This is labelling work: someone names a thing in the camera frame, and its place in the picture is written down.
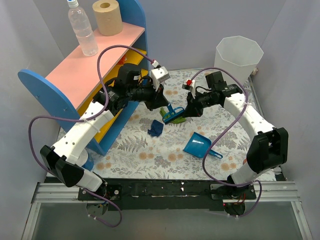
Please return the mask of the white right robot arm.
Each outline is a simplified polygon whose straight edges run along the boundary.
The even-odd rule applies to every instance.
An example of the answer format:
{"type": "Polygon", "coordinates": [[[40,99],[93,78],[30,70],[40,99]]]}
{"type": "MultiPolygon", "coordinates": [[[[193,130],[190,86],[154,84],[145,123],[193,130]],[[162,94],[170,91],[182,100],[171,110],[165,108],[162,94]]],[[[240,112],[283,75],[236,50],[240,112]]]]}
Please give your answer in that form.
{"type": "Polygon", "coordinates": [[[183,117],[200,117],[204,108],[220,105],[234,116],[231,126],[239,123],[250,138],[246,163],[232,173],[224,183],[227,195],[237,199],[245,192],[245,186],[252,184],[260,175],[285,164],[288,160],[288,131],[276,128],[261,116],[249,103],[249,95],[244,86],[234,77],[233,84],[223,78],[225,70],[217,67],[206,74],[209,90],[197,91],[194,77],[187,79],[182,88],[187,90],[187,106],[183,117]]]}

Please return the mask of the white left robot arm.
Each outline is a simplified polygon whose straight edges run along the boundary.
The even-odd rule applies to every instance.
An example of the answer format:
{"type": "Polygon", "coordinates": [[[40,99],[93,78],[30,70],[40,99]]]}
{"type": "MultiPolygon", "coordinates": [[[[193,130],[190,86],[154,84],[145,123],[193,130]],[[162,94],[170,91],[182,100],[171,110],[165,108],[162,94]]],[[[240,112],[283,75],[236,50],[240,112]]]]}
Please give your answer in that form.
{"type": "Polygon", "coordinates": [[[106,85],[93,97],[80,122],[53,146],[43,146],[40,155],[50,173],[67,187],[79,186],[89,190],[95,200],[106,196],[106,182],[88,169],[89,154],[86,146],[129,102],[144,102],[152,111],[168,106],[162,82],[170,75],[163,66],[158,66],[146,76],[147,84],[139,82],[137,65],[126,63],[113,78],[113,86],[106,85]]]}

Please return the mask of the blue plastic dustpan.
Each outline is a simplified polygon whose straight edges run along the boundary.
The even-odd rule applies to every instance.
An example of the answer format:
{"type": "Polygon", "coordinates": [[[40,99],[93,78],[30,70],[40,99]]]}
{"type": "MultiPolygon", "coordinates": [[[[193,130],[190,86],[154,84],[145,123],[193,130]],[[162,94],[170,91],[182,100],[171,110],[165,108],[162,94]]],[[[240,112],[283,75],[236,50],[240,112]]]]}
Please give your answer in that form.
{"type": "Polygon", "coordinates": [[[210,139],[197,132],[194,132],[190,137],[188,143],[184,147],[183,151],[193,155],[194,157],[203,158],[207,150],[209,150],[209,155],[215,156],[218,159],[222,159],[223,156],[220,153],[210,148],[211,144],[212,142],[210,139]]]}

